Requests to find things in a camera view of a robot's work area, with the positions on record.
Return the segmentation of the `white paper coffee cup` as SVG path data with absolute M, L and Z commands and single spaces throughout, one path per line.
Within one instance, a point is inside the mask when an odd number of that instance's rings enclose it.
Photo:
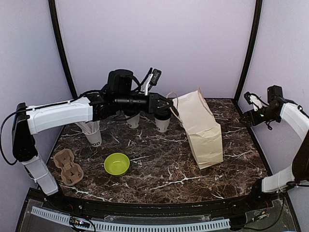
M 127 116 L 125 115 L 126 123 L 128 124 L 129 128 L 136 129 L 139 126 L 140 121 L 140 114 L 135 116 Z

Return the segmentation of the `brown paper takeout bag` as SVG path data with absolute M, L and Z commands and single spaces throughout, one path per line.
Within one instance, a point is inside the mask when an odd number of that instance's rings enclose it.
M 221 125 L 216 122 L 201 90 L 182 96 L 175 95 L 172 100 L 179 123 L 185 130 L 191 152 L 199 169 L 205 169 L 223 162 L 223 143 Z

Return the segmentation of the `brown cardboard cup carrier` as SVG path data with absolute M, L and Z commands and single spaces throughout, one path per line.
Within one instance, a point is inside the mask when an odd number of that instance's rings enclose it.
M 75 156 L 70 149 L 63 149 L 54 155 L 54 163 L 61 169 L 61 179 L 66 186 L 74 186 L 84 176 L 81 166 L 74 162 Z

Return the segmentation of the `black plastic cup lid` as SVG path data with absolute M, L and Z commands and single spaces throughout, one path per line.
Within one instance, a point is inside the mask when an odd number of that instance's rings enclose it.
M 154 117 L 158 120 L 168 120 L 171 118 L 171 111 L 169 109 L 159 112 L 159 113 L 154 113 Z

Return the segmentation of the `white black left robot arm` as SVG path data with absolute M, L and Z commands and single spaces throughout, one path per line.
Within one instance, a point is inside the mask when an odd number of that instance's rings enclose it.
M 68 207 L 68 199 L 59 193 L 59 186 L 40 157 L 34 135 L 51 128 L 79 122 L 95 122 L 115 115 L 117 111 L 143 111 L 158 117 L 178 114 L 172 99 L 158 93 L 110 93 L 88 91 L 69 101 L 41 106 L 18 104 L 12 126 L 12 153 L 49 197 L 49 203 L 58 211 Z

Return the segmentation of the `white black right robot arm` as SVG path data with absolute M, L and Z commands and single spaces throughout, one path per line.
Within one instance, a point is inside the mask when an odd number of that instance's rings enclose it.
M 265 202 L 266 194 L 309 185 L 309 115 L 301 105 L 282 96 L 273 96 L 268 103 L 253 93 L 245 99 L 253 109 L 245 112 L 241 122 L 249 127 L 264 124 L 271 131 L 258 134 L 272 175 L 258 180 L 246 205 L 256 210 Z

